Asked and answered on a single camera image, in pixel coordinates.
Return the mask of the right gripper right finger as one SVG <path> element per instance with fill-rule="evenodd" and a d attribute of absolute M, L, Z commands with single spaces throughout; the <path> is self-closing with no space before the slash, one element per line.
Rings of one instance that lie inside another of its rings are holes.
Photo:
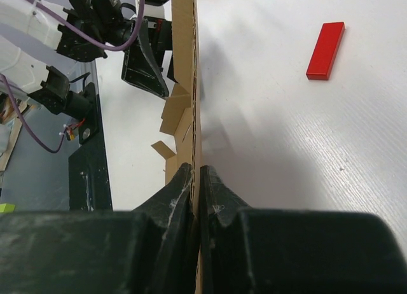
<path fill-rule="evenodd" d="M 256 209 L 200 169 L 203 293 L 405 293 L 406 260 L 369 213 Z"/>

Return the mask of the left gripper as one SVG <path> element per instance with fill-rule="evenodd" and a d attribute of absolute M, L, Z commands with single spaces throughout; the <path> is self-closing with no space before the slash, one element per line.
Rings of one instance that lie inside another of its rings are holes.
<path fill-rule="evenodd" d="M 73 12 L 71 30 L 78 36 L 105 50 L 105 44 L 115 46 L 116 51 L 124 50 L 121 79 L 129 85 L 149 92 L 161 99 L 169 96 L 169 89 L 162 76 L 153 49 L 149 43 L 148 21 L 139 9 L 120 0 L 69 0 Z M 134 28 L 141 22 L 139 32 Z M 172 22 L 162 20 L 160 47 L 172 51 Z M 167 78 L 177 83 L 174 76 L 174 54 L 170 58 Z"/>

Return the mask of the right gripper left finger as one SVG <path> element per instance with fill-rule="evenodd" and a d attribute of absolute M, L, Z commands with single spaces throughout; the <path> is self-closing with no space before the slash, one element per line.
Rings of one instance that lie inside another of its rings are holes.
<path fill-rule="evenodd" d="M 133 211 L 1 216 L 2 293 L 193 293 L 193 178 L 184 163 Z"/>

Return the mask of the cardboard box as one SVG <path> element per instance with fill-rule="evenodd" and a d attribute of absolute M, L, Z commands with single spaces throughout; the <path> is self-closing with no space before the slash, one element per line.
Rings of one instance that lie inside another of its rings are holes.
<path fill-rule="evenodd" d="M 197 0 L 171 0 L 174 84 L 162 112 L 160 131 L 174 138 L 171 150 L 158 141 L 152 148 L 165 159 L 167 204 L 152 293 L 196 293 L 200 290 L 198 202 L 202 156 Z"/>

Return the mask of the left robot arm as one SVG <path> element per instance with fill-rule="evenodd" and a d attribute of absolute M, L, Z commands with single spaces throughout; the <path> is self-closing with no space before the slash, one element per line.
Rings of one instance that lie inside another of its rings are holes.
<path fill-rule="evenodd" d="M 66 19 L 67 14 L 63 14 L 62 8 L 68 5 L 68 0 L 52 1 L 54 3 L 37 0 L 37 6 L 42 3 Z M 139 0 L 120 1 L 135 4 L 138 9 Z M 170 3 L 157 8 L 146 5 L 144 14 L 158 18 L 165 16 L 170 19 Z M 33 6 L 32 1 L 1 0 L 1 36 L 34 59 L 55 66 L 67 74 L 68 65 L 74 65 L 74 61 L 56 53 L 57 39 L 61 37 L 60 34 L 57 35 L 60 32 L 56 31 L 59 24 L 59 21 L 49 16 L 44 10 Z M 128 99 L 135 98 L 135 103 L 130 103 L 130 105 L 141 104 L 142 108 L 151 102 L 158 102 L 158 99 L 153 99 L 153 95 L 121 81 L 123 53 L 115 54 L 107 51 L 107 54 L 109 55 L 107 60 L 96 61 L 96 69 L 92 69 L 94 73 L 97 72 L 101 110 L 104 114 L 108 111 L 119 113 Z"/>

